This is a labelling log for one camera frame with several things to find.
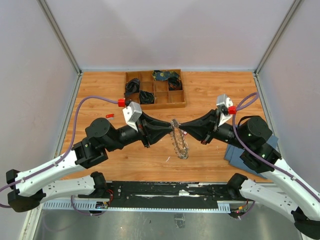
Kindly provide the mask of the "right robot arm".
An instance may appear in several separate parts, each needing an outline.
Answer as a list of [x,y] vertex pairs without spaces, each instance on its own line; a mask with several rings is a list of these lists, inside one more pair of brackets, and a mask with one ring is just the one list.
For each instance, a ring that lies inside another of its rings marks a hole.
[[179,128],[206,145],[219,140],[243,149],[243,163],[271,180],[283,193],[265,188],[248,177],[236,173],[227,183],[226,193],[232,200],[241,197],[258,202],[283,215],[305,236],[320,238],[320,194],[288,165],[281,154],[267,143],[273,132],[258,115],[242,118],[243,124],[218,125],[215,111]]

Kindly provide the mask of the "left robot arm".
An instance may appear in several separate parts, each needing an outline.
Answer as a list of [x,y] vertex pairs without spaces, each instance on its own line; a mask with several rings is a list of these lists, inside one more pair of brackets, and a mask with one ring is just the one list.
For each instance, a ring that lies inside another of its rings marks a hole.
[[7,208],[22,213],[58,198],[78,195],[103,197],[108,189],[100,172],[74,180],[62,178],[99,165],[108,159],[108,152],[121,150],[137,141],[148,148],[172,132],[169,122],[145,113],[138,118],[132,117],[128,111],[125,114],[127,121],[123,127],[115,128],[106,118],[97,118],[85,129],[86,137],[64,154],[31,170],[9,170],[6,182],[11,191],[7,194]]

